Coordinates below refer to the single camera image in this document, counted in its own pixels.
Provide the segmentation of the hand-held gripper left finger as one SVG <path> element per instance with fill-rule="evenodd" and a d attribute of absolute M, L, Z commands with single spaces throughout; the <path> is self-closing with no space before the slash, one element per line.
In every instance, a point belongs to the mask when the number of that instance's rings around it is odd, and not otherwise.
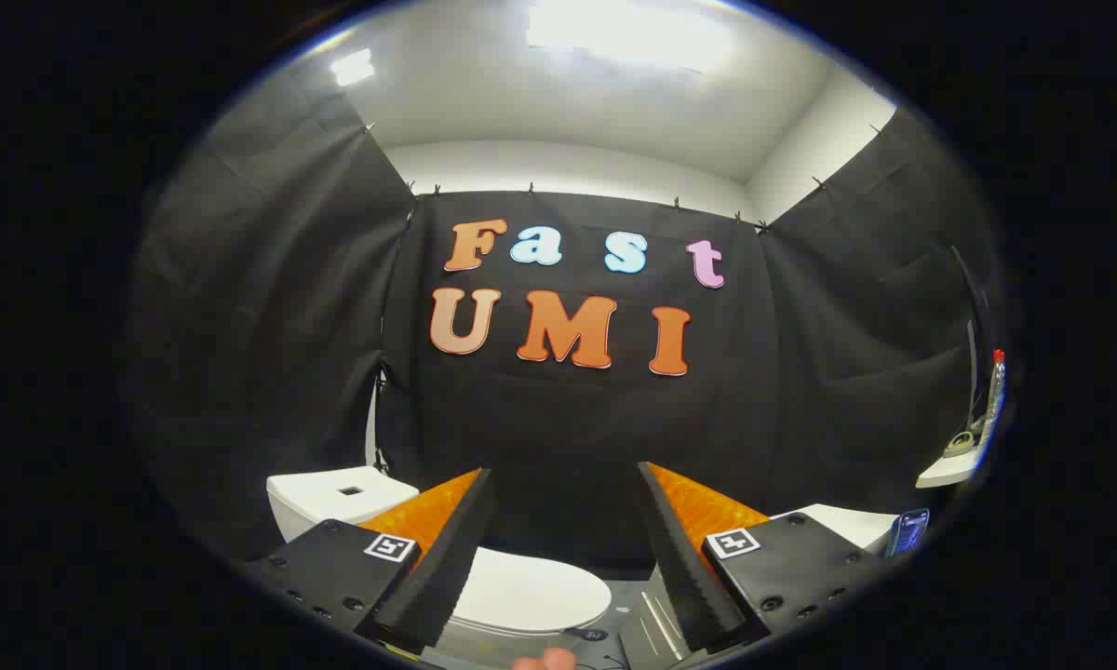
<path fill-rule="evenodd" d="M 454 614 L 491 520 L 494 491 L 491 468 L 475 468 L 371 520 L 316 523 L 245 564 L 244 575 L 338 635 L 421 652 Z"/>

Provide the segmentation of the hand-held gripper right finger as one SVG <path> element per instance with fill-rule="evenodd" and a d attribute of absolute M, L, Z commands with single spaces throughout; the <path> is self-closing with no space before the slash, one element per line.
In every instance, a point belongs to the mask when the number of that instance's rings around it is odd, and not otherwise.
<path fill-rule="evenodd" d="M 691 651 L 793 635 L 889 568 L 808 513 L 770 518 L 652 462 L 637 466 L 637 513 L 662 576 L 666 611 Z"/>

